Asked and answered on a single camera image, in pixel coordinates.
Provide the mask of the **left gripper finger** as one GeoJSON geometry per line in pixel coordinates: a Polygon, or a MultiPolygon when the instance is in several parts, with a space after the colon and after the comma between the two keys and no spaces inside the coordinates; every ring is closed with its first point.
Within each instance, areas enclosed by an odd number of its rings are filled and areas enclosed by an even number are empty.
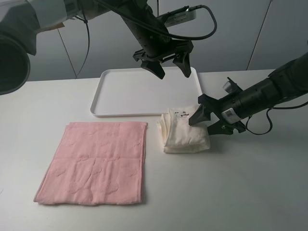
{"type": "Polygon", "coordinates": [[[161,66],[161,64],[158,61],[147,61],[144,60],[141,63],[141,68],[151,72],[155,76],[157,76],[159,79],[163,79],[165,76],[165,72],[161,66]]]}
{"type": "Polygon", "coordinates": [[[177,54],[173,60],[175,64],[184,74],[185,77],[190,77],[191,66],[190,66],[190,54],[188,52],[177,54]]]}

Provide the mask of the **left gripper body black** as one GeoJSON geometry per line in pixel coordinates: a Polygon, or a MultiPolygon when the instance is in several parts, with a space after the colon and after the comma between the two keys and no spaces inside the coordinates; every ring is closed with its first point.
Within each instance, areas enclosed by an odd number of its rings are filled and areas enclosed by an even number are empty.
{"type": "Polygon", "coordinates": [[[164,23],[154,16],[150,7],[120,7],[124,20],[142,49],[136,51],[133,58],[136,61],[158,61],[160,64],[176,57],[177,54],[193,50],[189,40],[176,40],[166,35],[155,33],[149,26],[168,33],[164,23]]]}

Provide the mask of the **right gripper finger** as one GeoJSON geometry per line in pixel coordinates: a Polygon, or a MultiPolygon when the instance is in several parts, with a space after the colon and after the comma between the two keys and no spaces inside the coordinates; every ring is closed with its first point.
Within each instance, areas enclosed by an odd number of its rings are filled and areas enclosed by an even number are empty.
{"type": "Polygon", "coordinates": [[[224,119],[220,119],[216,123],[210,125],[208,128],[208,134],[212,135],[232,135],[234,128],[232,124],[229,124],[224,119]]]}
{"type": "Polygon", "coordinates": [[[195,126],[201,122],[211,120],[211,111],[208,110],[203,104],[200,104],[195,113],[189,118],[189,125],[195,126]]]}

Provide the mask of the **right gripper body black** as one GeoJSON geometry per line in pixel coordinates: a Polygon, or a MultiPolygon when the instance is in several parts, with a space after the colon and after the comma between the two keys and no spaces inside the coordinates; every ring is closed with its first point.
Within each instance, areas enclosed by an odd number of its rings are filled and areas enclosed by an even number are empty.
{"type": "Polygon", "coordinates": [[[218,120],[224,119],[233,125],[234,130],[242,133],[246,128],[241,120],[248,116],[248,107],[252,103],[251,97],[252,94],[247,91],[229,94],[219,100],[203,94],[198,97],[198,103],[214,113],[218,120]]]}

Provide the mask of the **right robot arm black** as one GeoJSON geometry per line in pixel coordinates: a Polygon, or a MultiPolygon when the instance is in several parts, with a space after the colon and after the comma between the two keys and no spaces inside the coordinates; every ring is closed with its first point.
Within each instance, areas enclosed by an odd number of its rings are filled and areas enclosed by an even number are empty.
{"type": "Polygon", "coordinates": [[[227,95],[219,100],[206,94],[198,97],[199,107],[189,118],[190,126],[209,121],[211,114],[215,114],[218,122],[207,128],[209,135],[232,135],[234,130],[239,133],[247,131],[248,124],[243,124],[243,119],[250,120],[263,110],[281,110],[281,103],[307,94],[308,55],[289,61],[246,90],[231,79],[223,88],[227,95]]]}

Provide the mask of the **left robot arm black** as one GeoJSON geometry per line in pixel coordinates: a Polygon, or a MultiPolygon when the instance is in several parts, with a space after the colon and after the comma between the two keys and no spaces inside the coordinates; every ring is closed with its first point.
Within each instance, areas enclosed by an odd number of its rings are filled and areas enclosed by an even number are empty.
{"type": "Polygon", "coordinates": [[[30,55],[37,53],[37,35],[63,26],[74,17],[87,23],[109,11],[120,15],[142,49],[134,59],[159,78],[161,63],[172,59],[186,77],[191,74],[188,38],[174,40],[164,19],[155,17],[145,0],[7,0],[0,4],[0,92],[20,89],[30,74],[30,55]]]}

